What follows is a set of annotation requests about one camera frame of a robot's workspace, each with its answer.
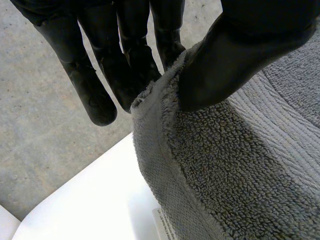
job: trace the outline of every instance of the terry cloth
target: terry cloth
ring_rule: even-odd
[[[196,48],[131,109],[141,173],[179,239],[320,239],[320,31],[227,100],[181,112]]]

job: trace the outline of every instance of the white table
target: white table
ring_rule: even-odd
[[[158,207],[130,134],[32,210],[13,240],[158,240]]]

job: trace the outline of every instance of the black robotic finger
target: black robotic finger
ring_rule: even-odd
[[[149,0],[117,0],[116,8],[124,54],[146,87],[161,77],[146,38]]]
[[[98,126],[111,124],[117,109],[91,65],[77,17],[51,18],[35,28],[55,51],[91,121]]]
[[[110,2],[84,8],[78,13],[78,19],[111,90],[129,113],[132,102],[145,86],[121,51],[115,4]]]
[[[183,24],[185,0],[150,0],[154,21],[156,47],[163,69],[170,68],[186,50],[181,44],[180,28]]]
[[[314,32],[311,24],[297,32],[249,36],[220,15],[180,74],[182,109],[195,111],[222,102],[258,71],[305,44]]]

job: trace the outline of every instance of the gray floor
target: gray floor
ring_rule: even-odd
[[[200,41],[219,0],[186,0],[182,43]],[[9,0],[0,1],[0,205],[22,220],[37,204],[131,131],[118,107],[110,126],[92,124],[55,53]],[[156,51],[152,19],[148,42]],[[110,89],[84,37],[93,66]]]

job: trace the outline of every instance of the towel label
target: towel label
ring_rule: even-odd
[[[176,233],[162,208],[153,209],[152,215],[160,240],[178,240]]]

